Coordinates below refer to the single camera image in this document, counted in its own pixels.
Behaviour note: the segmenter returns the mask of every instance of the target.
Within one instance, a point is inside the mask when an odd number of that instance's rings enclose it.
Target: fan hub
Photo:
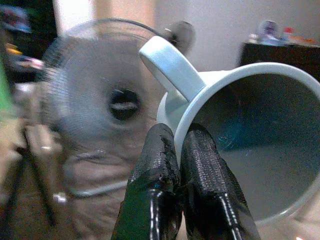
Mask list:
[[[130,89],[114,89],[111,93],[109,110],[112,115],[120,120],[128,120],[140,108],[138,94]]]

